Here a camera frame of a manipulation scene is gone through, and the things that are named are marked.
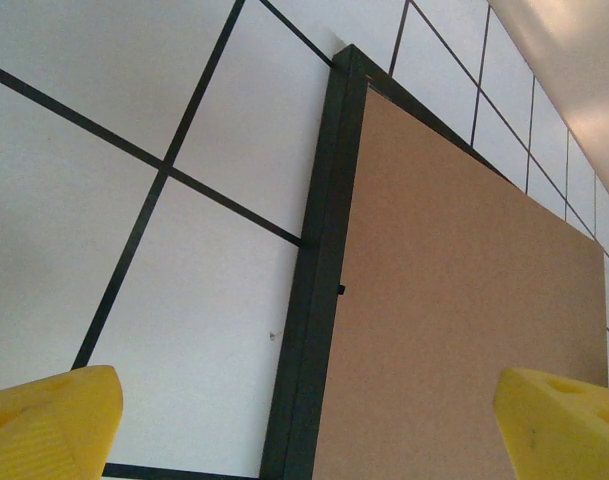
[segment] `black frame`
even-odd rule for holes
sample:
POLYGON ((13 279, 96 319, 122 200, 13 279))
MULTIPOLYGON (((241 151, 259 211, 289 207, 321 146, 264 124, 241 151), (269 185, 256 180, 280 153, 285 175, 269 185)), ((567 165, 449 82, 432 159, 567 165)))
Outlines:
POLYGON ((261 479, 310 480, 369 88, 509 181, 364 53, 333 57, 280 352, 261 479))

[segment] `white ceiling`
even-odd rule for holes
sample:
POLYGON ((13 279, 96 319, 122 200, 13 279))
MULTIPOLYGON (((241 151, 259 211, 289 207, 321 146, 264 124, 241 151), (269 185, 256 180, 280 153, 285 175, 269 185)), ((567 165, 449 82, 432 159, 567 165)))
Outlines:
POLYGON ((489 0, 609 191, 609 0, 489 0))

